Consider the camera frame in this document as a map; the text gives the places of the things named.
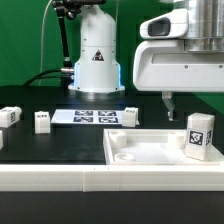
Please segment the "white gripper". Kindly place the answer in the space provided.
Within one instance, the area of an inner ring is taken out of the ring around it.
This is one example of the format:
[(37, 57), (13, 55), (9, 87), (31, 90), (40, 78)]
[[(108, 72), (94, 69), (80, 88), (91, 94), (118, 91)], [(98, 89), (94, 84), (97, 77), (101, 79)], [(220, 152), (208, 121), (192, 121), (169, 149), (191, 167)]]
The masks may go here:
[(135, 52), (133, 83), (140, 91), (164, 91), (172, 121), (172, 92), (224, 92), (224, 53), (185, 52), (181, 40), (144, 41)]

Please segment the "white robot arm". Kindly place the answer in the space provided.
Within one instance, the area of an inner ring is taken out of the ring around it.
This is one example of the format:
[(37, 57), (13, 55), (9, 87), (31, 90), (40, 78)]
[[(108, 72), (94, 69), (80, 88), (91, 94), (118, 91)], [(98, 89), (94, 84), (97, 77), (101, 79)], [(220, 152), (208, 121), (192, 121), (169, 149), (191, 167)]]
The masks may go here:
[[(175, 92), (224, 92), (224, 0), (172, 0), (174, 9), (140, 26), (133, 84), (158, 91), (174, 116)], [(81, 52), (70, 89), (89, 99), (122, 91), (115, 21), (96, 5), (81, 13)]]

